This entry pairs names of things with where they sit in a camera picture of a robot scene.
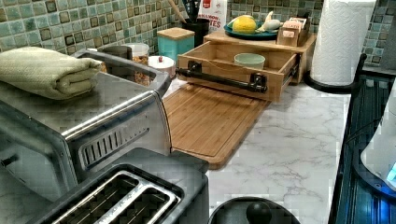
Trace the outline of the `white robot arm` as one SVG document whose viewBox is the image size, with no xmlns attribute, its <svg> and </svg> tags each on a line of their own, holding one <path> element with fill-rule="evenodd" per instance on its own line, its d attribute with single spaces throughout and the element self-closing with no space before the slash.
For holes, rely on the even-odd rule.
<svg viewBox="0 0 396 224">
<path fill-rule="evenodd" d="M 361 161 L 368 171 L 395 190 L 396 162 L 396 89 L 392 89 L 384 115 L 372 140 L 361 153 Z"/>
</svg>

